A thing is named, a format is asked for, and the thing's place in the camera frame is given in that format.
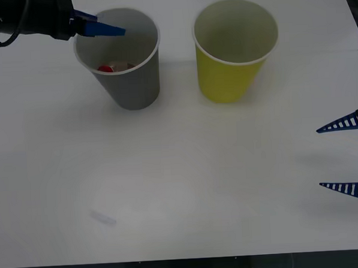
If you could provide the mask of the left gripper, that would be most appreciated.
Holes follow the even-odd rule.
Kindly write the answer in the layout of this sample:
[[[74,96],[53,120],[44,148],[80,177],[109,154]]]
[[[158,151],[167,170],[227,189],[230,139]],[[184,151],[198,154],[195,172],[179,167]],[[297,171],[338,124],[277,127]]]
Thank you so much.
[[[97,22],[97,16],[80,10],[74,10],[72,0],[54,0],[52,8],[52,37],[57,40],[69,40],[74,37],[74,19],[77,21],[77,34],[83,37],[118,37],[124,36],[126,30],[120,27]]]

